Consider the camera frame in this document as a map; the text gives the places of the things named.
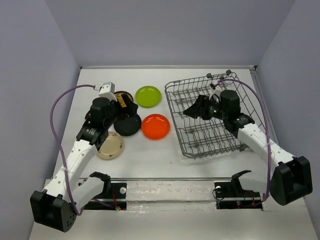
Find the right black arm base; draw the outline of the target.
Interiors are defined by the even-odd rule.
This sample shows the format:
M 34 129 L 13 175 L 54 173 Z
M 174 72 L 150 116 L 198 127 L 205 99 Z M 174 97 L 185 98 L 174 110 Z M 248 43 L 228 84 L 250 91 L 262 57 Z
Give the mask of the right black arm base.
M 260 193 L 244 190 L 241 187 L 239 178 L 250 172 L 250 170 L 243 170 L 232 175 L 229 181 L 214 183 L 212 196 L 218 210 L 263 209 Z

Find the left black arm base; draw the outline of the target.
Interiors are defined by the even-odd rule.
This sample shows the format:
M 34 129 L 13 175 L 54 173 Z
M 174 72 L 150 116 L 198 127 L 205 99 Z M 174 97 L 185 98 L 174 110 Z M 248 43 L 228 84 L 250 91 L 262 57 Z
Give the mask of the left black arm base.
M 127 209 L 127 183 L 112 182 L 108 193 L 101 193 L 84 207 L 84 210 L 93 211 L 121 211 Z

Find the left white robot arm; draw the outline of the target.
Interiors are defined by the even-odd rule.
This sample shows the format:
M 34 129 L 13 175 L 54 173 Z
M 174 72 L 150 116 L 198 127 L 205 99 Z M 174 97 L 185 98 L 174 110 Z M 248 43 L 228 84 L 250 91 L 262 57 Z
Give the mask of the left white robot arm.
M 138 105 L 125 94 L 122 99 L 125 107 L 117 99 L 98 97 L 92 101 L 90 114 L 77 134 L 69 155 L 62 158 L 62 167 L 42 191 L 34 191 L 30 197 L 36 223 L 66 233 L 90 200 L 110 194 L 111 178 L 107 174 L 95 171 L 82 185 L 78 185 L 78 181 L 89 161 L 108 138 L 113 123 L 120 117 L 137 115 Z

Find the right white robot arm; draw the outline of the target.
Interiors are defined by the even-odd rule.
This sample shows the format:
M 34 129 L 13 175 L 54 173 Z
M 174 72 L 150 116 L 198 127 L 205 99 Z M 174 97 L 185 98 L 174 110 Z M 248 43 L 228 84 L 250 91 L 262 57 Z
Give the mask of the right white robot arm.
M 221 120 L 229 133 L 267 164 L 265 177 L 254 174 L 252 170 L 235 173 L 230 183 L 230 190 L 235 196 L 242 196 L 247 191 L 260 192 L 263 201 L 272 196 L 276 203 L 285 206 L 313 192 L 309 160 L 285 151 L 266 132 L 262 132 L 255 121 L 241 111 L 236 91 L 223 90 L 219 101 L 199 95 L 183 113 L 193 119 Z

